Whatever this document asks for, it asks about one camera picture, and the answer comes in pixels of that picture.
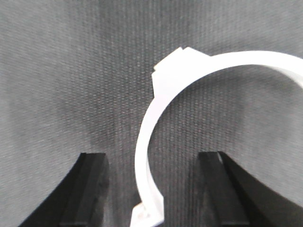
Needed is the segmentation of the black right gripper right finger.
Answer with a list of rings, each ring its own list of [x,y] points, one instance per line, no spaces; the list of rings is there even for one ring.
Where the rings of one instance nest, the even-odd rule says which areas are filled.
[[[270,189],[226,153],[197,155],[199,190],[207,190],[221,227],[301,227],[303,208]]]

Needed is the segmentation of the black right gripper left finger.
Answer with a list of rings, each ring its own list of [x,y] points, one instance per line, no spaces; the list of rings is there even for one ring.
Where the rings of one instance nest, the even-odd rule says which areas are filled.
[[[109,185],[104,153],[80,153],[69,173],[22,227],[101,227]]]

